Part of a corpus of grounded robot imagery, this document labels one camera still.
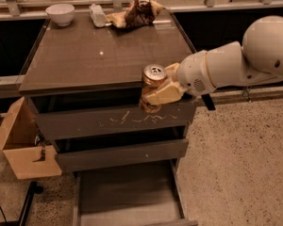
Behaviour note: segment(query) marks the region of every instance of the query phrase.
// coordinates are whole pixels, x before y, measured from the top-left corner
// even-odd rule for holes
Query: bowl
[[[49,18],[59,26],[67,26],[75,16],[75,7],[71,4],[55,4],[46,9]]]

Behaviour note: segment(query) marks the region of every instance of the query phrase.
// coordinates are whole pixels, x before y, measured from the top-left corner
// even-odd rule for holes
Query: brown snack bag
[[[134,0],[128,11],[111,13],[107,20],[119,28],[131,28],[151,24],[163,6],[152,0]]]

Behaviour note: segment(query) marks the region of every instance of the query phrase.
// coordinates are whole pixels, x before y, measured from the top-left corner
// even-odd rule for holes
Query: cardboard box
[[[0,151],[3,150],[18,179],[31,179],[61,175],[57,154],[53,146],[46,146],[45,161],[41,147],[34,144],[37,125],[25,98],[12,104],[0,126]]]

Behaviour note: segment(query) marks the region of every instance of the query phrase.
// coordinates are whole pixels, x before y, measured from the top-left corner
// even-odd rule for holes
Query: speckled floor
[[[188,215],[199,225],[283,225],[283,92],[273,94],[255,94],[252,103],[220,96],[216,111],[197,108],[178,179]],[[44,192],[35,195],[26,225],[72,225],[73,177],[38,183]],[[28,185],[0,153],[0,202],[8,220],[19,217]]]

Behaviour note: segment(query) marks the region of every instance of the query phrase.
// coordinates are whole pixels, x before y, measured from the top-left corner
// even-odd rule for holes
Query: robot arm
[[[144,93],[150,105],[180,100],[187,92],[209,94],[226,86],[253,86],[283,81],[283,17],[268,16],[246,30],[242,46],[232,42],[186,57],[166,68],[165,83]]]

